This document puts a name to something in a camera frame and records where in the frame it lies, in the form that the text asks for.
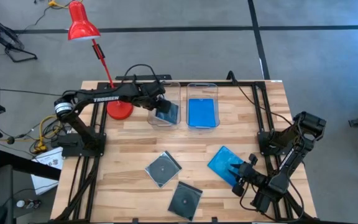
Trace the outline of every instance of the wooden table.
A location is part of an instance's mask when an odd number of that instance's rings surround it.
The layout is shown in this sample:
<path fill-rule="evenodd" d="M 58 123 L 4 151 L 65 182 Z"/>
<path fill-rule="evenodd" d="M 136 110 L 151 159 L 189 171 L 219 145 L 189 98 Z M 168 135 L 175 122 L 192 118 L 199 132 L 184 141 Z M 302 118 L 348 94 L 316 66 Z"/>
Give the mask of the wooden table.
<path fill-rule="evenodd" d="M 97 83 L 85 81 L 82 89 L 96 88 Z M 283 83 L 266 81 L 266 87 L 271 110 L 291 119 Z M 242 89 L 253 99 L 250 87 L 243 86 Z M 142 108 L 134 108 L 133 114 L 123 121 L 107 118 L 108 140 L 99 166 L 91 222 L 131 222 L 132 218 L 139 218 L 140 222 L 183 221 L 167 210 L 179 180 L 203 191 L 194 222 L 210 222 L 211 217 L 217 217 L 220 222 L 268 221 L 257 212 L 242 209 L 239 197 L 231 192 L 231 186 L 207 167 L 215 153 L 226 146 L 245 161 L 248 161 L 250 153 L 254 153 L 259 159 L 256 169 L 266 174 L 264 158 L 259 153 L 256 138 L 259 129 L 254 105 L 246 100 L 238 87 L 219 87 L 221 124 L 210 133 L 194 133 L 186 125 L 185 87 L 182 87 L 181 95 L 182 119 L 174 131 L 153 130 L 147 122 L 148 111 Z M 91 105 L 87 106 L 81 114 L 85 123 L 90 122 L 92 108 Z M 288 126 L 283 119 L 272 116 L 277 130 Z M 164 188 L 159 189 L 144 169 L 163 151 L 168 151 L 182 166 L 182 170 Z M 72 157 L 64 162 L 51 218 L 61 214 L 67 205 L 76 161 L 77 158 Z M 305 201 L 305 212 L 315 217 L 303 165 L 297 168 L 291 179 Z M 290 191 L 298 200 L 295 191 L 291 188 Z M 254 195 L 254 191 L 249 189 L 243 205 L 251 207 L 249 203 Z M 87 196 L 86 192 L 80 218 L 85 215 Z M 284 216 L 284 206 L 280 207 Z M 271 205 L 267 214 L 273 217 Z"/>

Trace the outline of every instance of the red lamp base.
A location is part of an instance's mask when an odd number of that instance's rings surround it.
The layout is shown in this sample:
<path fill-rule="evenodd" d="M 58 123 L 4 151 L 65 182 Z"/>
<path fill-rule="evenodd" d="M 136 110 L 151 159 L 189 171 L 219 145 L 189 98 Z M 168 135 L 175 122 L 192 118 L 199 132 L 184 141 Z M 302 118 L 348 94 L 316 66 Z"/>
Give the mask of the red lamp base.
<path fill-rule="evenodd" d="M 134 110 L 134 105 L 122 101 L 112 101 L 107 104 L 107 114 L 112 119 L 126 119 Z"/>

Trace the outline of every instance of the yellow cable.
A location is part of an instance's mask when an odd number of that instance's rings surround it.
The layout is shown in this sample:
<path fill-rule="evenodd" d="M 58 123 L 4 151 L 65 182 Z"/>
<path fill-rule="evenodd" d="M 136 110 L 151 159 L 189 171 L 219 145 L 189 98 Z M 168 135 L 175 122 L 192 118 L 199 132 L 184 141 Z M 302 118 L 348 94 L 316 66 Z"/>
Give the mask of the yellow cable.
<path fill-rule="evenodd" d="M 38 141 L 38 145 L 34 147 L 35 151 L 45 151 L 47 150 L 47 147 L 46 145 L 44 144 L 43 142 L 43 138 L 49 138 L 49 137 L 52 137 L 53 135 L 57 134 L 61 129 L 60 128 L 57 128 L 57 129 L 54 129 L 51 133 L 49 134 L 46 134 L 45 136 L 42 135 L 42 131 L 43 131 L 43 125 L 46 121 L 48 121 L 49 119 L 51 118 L 56 118 L 56 115 L 49 115 L 49 116 L 46 116 L 43 120 L 41 120 L 40 122 L 40 135 L 39 135 L 39 138 L 37 139 L 15 139 L 15 142 L 30 142 L 30 141 Z"/>
<path fill-rule="evenodd" d="M 49 7 L 57 6 L 60 8 L 68 9 L 68 6 L 62 6 L 61 4 L 57 3 L 55 0 L 51 0 L 48 2 Z"/>

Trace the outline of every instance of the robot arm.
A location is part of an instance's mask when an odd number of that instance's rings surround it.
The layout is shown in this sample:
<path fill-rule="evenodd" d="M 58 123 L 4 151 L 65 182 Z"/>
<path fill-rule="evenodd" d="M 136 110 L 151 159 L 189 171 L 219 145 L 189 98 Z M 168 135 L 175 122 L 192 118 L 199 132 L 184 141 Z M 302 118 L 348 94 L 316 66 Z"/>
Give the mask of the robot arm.
<path fill-rule="evenodd" d="M 267 151 L 277 151 L 288 146 L 291 148 L 280 167 L 272 175 L 266 176 L 254 170 L 253 166 L 257 162 L 254 155 L 250 156 L 249 163 L 232 164 L 239 169 L 238 174 L 232 172 L 237 180 L 232 191 L 237 196 L 241 196 L 246 182 L 257 186 L 259 189 L 251 205 L 259 212 L 265 213 L 271 202 L 278 202 L 283 197 L 291 198 L 288 193 L 289 178 L 307 153 L 313 149 L 314 143 L 323 137 L 325 120 L 302 112 L 295 116 L 294 122 L 284 131 L 273 132 L 263 144 L 266 147 L 264 150 Z M 295 200 L 292 201 L 295 207 L 299 207 Z"/>
<path fill-rule="evenodd" d="M 157 108 L 168 113 L 171 102 L 158 97 L 164 93 L 165 89 L 158 80 L 152 83 L 122 83 L 117 88 L 106 90 L 66 91 L 55 101 L 55 112 L 59 121 L 68 123 L 77 133 L 58 138 L 57 144 L 63 148 L 62 156 L 103 155 L 106 136 L 96 133 L 79 117 L 85 106 L 119 100 L 147 110 Z"/>

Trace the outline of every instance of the concrete floor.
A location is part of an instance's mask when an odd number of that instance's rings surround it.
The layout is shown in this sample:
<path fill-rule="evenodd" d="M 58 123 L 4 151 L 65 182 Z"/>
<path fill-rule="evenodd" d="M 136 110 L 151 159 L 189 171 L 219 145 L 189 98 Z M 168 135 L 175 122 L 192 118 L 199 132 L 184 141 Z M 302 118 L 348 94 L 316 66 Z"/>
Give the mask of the concrete floor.
<path fill-rule="evenodd" d="M 0 0 L 0 22 L 11 29 L 27 27 L 45 9 L 45 0 L 37 2 Z M 358 25 L 356 0 L 254 2 L 260 26 Z M 84 0 L 84 4 L 99 28 L 252 25 L 246 0 Z M 31 29 L 67 29 L 70 23 L 67 10 L 48 10 Z M 262 31 L 261 36 L 271 79 L 284 81 L 293 115 L 305 110 L 328 122 L 324 138 L 305 161 L 319 218 L 358 223 L 358 129 L 347 124 L 358 116 L 358 30 Z M 21 41 L 39 59 L 12 63 L 0 56 L 1 88 L 62 93 L 79 88 L 83 80 L 106 79 L 91 43 L 68 42 L 66 34 L 24 34 Z M 220 79 L 228 70 L 238 79 L 262 78 L 253 31 L 103 33 L 98 42 L 114 76 L 135 63 L 148 63 L 174 79 Z M 143 68 L 134 72 L 149 74 Z M 1 128 L 23 133 L 53 113 L 54 99 L 2 92 L 7 113 L 1 115 Z M 15 175 L 15 191 L 31 187 L 28 175 Z M 43 195 L 44 206 L 18 223 L 46 222 L 53 199 L 54 191 Z"/>

